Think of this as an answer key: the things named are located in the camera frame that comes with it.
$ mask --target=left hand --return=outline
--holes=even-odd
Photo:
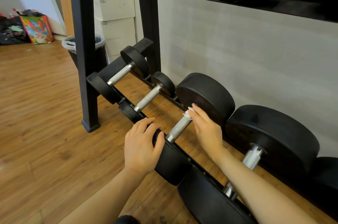
[[[155,169],[165,143],[164,133],[160,132],[155,146],[152,145],[152,137],[160,128],[159,124],[152,123],[154,120],[155,118],[145,118],[138,121],[127,132],[124,141],[125,168],[144,176]]]

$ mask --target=black metal rack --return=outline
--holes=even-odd
[[[73,11],[73,20],[74,20],[74,30],[75,30],[75,41],[76,41],[76,51],[77,51],[77,61],[78,61],[78,74],[79,74],[79,83],[80,83],[80,93],[82,100],[82,112],[83,119],[82,124],[87,132],[92,132],[100,127],[98,121],[98,108],[97,108],[97,97],[98,92],[90,85],[86,78],[94,72],[93,58],[95,52],[95,35],[94,35],[94,6],[93,0],[71,0],[72,1],[72,11]],[[222,0],[209,0],[214,2],[224,3]],[[267,11],[297,15],[302,17],[314,18],[325,21],[328,20],[325,15],[318,12],[319,4],[318,3],[309,3],[295,0],[270,0],[270,4],[256,7],[250,5],[243,5],[244,7],[262,9]],[[143,34],[144,38],[147,38],[153,42],[153,50],[150,51],[145,57],[150,66],[150,75],[156,71],[161,71],[161,55],[160,55],[160,46],[159,46],[159,27],[158,27],[158,3],[157,0],[140,0],[140,9],[141,9],[141,18],[143,25]],[[112,64],[104,68],[99,72],[99,76],[104,80],[108,81],[113,75],[115,75],[119,70],[121,70],[126,64],[121,57],[114,60]],[[141,81],[146,83],[150,88],[154,86],[150,82],[150,76],[142,78],[137,74],[133,73],[134,76],[139,78]],[[128,104],[132,104],[124,95],[118,91],[116,88],[116,93],[118,95],[117,103],[125,101]],[[179,102],[177,98],[170,98],[165,94],[162,94],[166,99],[171,101],[177,107],[182,110],[186,110]],[[245,153],[245,150],[239,147],[234,141],[225,137],[227,141],[234,148],[239,150],[242,153]],[[182,150],[177,144],[174,144],[181,152],[188,156],[184,150]],[[200,169],[202,172],[205,172],[208,177],[214,180],[214,182],[222,188],[222,185],[211,175],[209,175],[198,163],[193,159],[190,159],[191,163]],[[322,209],[332,218],[338,221],[338,212],[336,211],[338,207],[337,202],[333,200],[328,201],[324,197],[319,197],[318,193],[328,193],[325,189],[317,188],[317,192],[314,192],[314,187],[316,184],[304,179],[304,178],[295,178],[287,177],[281,175],[268,166],[259,164],[269,173],[274,175],[276,178],[281,180],[283,183],[294,189],[300,195],[305,197],[307,200],[312,202],[314,205]],[[330,197],[336,197],[338,195],[333,195],[332,192]]]

